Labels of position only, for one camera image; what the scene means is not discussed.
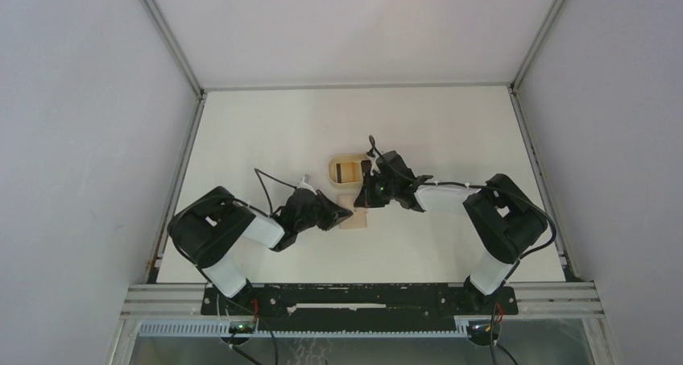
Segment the beige oval tray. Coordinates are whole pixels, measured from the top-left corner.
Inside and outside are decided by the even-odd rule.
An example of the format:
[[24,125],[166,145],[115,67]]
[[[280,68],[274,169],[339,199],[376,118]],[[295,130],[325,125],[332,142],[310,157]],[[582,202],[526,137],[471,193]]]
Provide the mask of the beige oval tray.
[[341,154],[329,161],[329,181],[337,189],[355,189],[363,184],[363,166],[371,166],[366,153]]

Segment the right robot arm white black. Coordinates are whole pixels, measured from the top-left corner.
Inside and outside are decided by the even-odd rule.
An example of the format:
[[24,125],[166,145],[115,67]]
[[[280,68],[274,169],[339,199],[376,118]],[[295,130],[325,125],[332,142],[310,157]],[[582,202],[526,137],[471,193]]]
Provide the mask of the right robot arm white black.
[[419,213],[455,213],[465,210],[485,251],[466,278],[466,305],[487,313],[498,300],[497,291],[521,260],[537,251],[536,242],[557,230],[549,216],[533,204],[514,181],[498,173],[484,185],[436,181],[415,175],[396,151],[371,150],[360,163],[362,187],[357,208],[383,208],[393,201]]

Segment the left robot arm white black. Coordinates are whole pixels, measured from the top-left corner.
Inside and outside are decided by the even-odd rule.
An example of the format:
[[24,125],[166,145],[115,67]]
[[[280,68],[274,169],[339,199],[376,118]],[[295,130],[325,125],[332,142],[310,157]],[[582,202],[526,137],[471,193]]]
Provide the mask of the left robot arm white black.
[[250,308],[252,294],[250,281],[230,258],[238,240],[247,238],[280,252],[300,233],[312,228],[331,230],[353,215],[305,182],[294,188],[274,214],[265,214],[218,186],[176,214],[168,224],[168,236],[175,249],[219,291],[223,307],[240,314]]

